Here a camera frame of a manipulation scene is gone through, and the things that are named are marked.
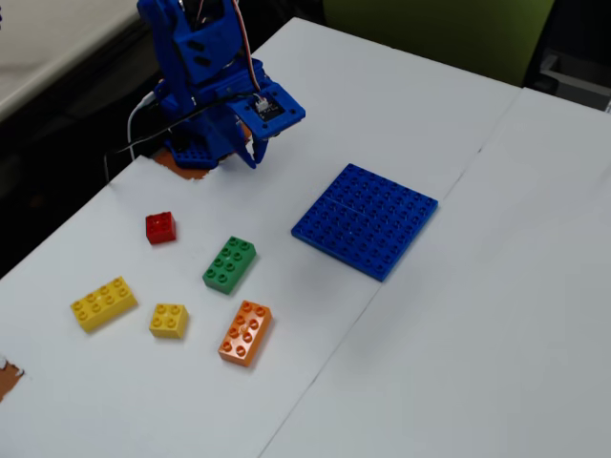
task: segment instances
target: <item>yellow lego brick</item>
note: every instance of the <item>yellow lego brick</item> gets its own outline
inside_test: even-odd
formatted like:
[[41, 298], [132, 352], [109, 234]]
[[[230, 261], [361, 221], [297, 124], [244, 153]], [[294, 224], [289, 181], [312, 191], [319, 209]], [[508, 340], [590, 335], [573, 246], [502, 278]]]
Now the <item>yellow lego brick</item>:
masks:
[[155, 337], [182, 339], [189, 314], [184, 305], [160, 303], [151, 320], [151, 332]]
[[118, 277], [73, 303], [72, 309], [80, 327], [92, 332], [136, 303], [130, 287], [122, 277]]

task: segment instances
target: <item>lego brick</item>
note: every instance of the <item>lego brick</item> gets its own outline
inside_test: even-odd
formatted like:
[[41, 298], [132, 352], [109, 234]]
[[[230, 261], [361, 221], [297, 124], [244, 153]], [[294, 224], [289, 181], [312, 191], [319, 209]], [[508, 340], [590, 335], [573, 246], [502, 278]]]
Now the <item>lego brick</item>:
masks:
[[203, 274], [203, 281], [210, 288], [230, 294], [256, 255], [255, 245], [232, 237]]
[[72, 309], [80, 327], [91, 332], [136, 303], [130, 287], [118, 277], [73, 303]]
[[291, 234], [383, 281], [437, 200], [349, 164]]
[[176, 240], [176, 222], [172, 212], [146, 217], [146, 238], [152, 245]]
[[177, 149], [171, 141], [167, 140], [165, 146], [172, 152], [176, 165], [183, 169], [214, 169], [219, 161], [195, 141], [190, 141], [186, 148]]
[[272, 320], [269, 308], [254, 302], [242, 302], [219, 347], [221, 358], [250, 366]]
[[155, 337], [182, 339], [188, 321], [189, 313], [184, 305], [159, 303], [149, 329]]

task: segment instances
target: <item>white desk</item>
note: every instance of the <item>white desk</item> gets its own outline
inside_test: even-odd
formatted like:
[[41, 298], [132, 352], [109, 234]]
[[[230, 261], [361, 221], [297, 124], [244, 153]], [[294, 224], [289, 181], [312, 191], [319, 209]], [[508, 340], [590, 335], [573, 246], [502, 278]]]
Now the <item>white desk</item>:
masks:
[[522, 92], [263, 458], [609, 456], [609, 132]]
[[3, 0], [0, 121], [137, 20], [136, 0]]
[[[7, 456], [258, 456], [380, 288], [292, 226], [350, 161], [443, 198], [519, 93], [298, 20], [258, 57], [307, 118], [257, 171], [230, 157], [189, 182], [139, 158], [0, 281], [0, 351], [26, 370], [0, 405]], [[144, 217], [166, 210], [179, 241], [151, 247]], [[200, 276], [230, 235], [260, 256], [226, 297]], [[117, 275], [138, 308], [85, 335], [71, 302]], [[244, 299], [275, 317], [250, 369], [217, 354]], [[187, 306], [184, 342], [150, 335], [158, 302]]]

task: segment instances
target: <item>red lego brick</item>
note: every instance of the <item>red lego brick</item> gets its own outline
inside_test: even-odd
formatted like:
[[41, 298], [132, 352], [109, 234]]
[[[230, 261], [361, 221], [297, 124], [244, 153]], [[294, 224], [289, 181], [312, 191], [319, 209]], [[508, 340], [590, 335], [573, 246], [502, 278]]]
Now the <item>red lego brick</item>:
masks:
[[176, 222], [171, 212], [146, 217], [146, 238], [152, 245], [176, 240]]

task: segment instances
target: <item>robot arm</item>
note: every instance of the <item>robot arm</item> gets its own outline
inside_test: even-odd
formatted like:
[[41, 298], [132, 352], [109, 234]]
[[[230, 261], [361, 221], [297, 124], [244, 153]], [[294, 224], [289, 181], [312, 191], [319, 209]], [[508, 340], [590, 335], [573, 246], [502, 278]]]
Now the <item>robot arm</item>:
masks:
[[[178, 166], [214, 168], [232, 152], [253, 169], [267, 140], [296, 124], [306, 111], [250, 56], [237, 0], [138, 0], [151, 27], [165, 77], [155, 94], [175, 121], [202, 105], [166, 142]], [[252, 133], [254, 157], [242, 125]]]

